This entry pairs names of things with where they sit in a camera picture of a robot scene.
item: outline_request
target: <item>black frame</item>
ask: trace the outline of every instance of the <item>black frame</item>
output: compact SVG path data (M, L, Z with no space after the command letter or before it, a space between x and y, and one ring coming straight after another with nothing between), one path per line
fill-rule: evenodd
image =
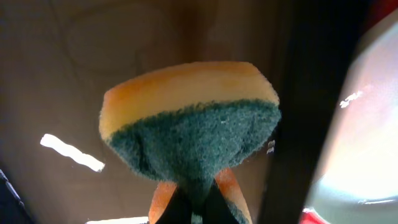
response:
M299 222L371 1L291 3L279 89L282 121L258 223Z

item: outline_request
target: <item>sponge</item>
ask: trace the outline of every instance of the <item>sponge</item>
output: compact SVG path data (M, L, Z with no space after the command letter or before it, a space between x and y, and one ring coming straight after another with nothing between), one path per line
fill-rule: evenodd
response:
M133 171L176 183L200 208L216 175L271 135L278 105L271 84L250 63L188 63L107 91L99 131Z

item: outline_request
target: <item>red object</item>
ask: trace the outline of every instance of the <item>red object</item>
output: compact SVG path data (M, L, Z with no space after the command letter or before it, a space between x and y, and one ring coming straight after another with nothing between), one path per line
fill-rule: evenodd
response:
M314 211L314 209L305 209L300 224L328 224Z
M398 9L398 0L377 0L372 5L365 31L372 28L394 10Z

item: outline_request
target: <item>cleaning tool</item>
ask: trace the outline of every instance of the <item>cleaning tool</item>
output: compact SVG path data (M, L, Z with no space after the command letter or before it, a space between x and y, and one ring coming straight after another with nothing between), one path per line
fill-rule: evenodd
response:
M239 223L251 223L229 167L267 141L281 117L278 105L277 93L250 63L187 63L107 91L99 131L134 172L161 181L152 207L164 208L178 189L192 206L192 222L201 222L215 188ZM151 223L160 211L151 209Z

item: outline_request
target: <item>brown wall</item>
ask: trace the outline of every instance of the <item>brown wall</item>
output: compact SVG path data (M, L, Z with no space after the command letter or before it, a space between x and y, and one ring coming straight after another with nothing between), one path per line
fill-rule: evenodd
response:
M132 174L100 141L103 93L196 60L249 61L277 82L275 45L286 36L277 24L289 18L278 2L5 0L0 165L37 223L146 216L156 183ZM45 133L104 162L104 171L42 147ZM234 170L254 222L266 161L260 152Z

